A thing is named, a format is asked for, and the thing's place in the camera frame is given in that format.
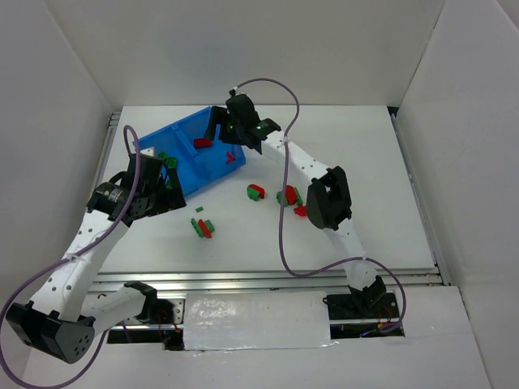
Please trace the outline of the red two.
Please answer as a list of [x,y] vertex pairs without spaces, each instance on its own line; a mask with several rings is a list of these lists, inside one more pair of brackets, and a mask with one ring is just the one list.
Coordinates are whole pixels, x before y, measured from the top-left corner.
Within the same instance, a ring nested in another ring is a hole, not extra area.
[[206,138],[198,138],[193,140],[195,149],[209,148],[212,146],[212,140]]

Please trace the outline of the red square lego brick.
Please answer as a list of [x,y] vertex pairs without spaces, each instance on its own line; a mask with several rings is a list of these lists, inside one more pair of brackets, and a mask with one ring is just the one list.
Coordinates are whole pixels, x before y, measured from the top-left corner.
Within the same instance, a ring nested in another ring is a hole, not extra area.
[[226,164],[231,164],[235,162],[234,154],[231,151],[226,152]]

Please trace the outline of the long green lego plate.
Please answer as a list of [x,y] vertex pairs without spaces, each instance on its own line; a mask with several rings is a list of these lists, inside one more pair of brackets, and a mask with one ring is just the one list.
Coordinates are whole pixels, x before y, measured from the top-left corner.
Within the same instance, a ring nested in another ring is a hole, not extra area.
[[196,233],[199,237],[204,237],[204,232],[200,228],[200,226],[195,218],[191,218],[191,226],[194,228],[194,230],[196,231]]

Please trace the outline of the green square lego brick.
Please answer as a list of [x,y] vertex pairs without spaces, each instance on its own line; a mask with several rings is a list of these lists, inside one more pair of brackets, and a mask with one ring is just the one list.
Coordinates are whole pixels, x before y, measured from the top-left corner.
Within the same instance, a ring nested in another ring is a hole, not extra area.
[[176,157],[169,158],[167,163],[171,169],[176,169],[178,167],[178,159]]

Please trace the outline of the green numbered lego brick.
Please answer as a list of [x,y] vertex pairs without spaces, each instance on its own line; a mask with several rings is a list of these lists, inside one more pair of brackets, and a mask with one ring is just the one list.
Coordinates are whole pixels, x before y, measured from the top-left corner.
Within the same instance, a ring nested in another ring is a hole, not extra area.
[[215,227],[214,227],[214,225],[212,224],[212,222],[210,220],[206,220],[204,223],[208,227],[208,230],[210,231],[210,233],[214,233],[215,232]]

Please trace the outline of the red rounded lego brick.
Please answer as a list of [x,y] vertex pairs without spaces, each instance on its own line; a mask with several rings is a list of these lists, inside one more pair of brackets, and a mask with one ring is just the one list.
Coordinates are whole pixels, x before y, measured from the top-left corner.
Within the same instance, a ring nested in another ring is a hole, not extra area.
[[204,232],[204,237],[205,238],[211,238],[212,237],[212,233],[210,233],[210,231],[208,230],[208,227],[204,223],[205,221],[206,220],[199,219],[198,220],[198,224],[199,224],[200,228],[202,229],[202,231]]

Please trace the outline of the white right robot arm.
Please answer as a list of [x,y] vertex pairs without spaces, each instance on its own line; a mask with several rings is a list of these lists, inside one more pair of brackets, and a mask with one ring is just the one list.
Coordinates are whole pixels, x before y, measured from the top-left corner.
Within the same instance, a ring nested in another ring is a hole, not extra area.
[[291,276],[302,279],[342,265],[355,309],[363,314],[375,309],[387,289],[378,275],[375,262],[366,257],[366,251],[354,231],[352,199],[345,170],[320,163],[292,142],[287,132],[272,119],[260,119],[252,100],[245,94],[232,95],[225,102],[225,107],[210,108],[204,137],[246,146],[284,165],[284,183],[287,183],[290,169],[299,175],[301,182],[307,184],[307,218],[328,236],[340,260],[307,273],[291,270],[283,246],[284,210],[281,209],[278,246],[283,267]]

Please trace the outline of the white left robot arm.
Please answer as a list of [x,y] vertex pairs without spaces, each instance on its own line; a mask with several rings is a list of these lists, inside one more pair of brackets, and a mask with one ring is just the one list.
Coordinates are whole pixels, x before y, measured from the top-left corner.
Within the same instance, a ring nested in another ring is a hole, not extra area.
[[10,302],[5,318],[24,344],[68,364],[79,361],[93,339],[127,318],[168,323],[174,304],[140,281],[87,303],[88,290],[132,223],[185,207],[175,169],[157,158],[131,161],[127,171],[100,184],[63,259],[25,304]]

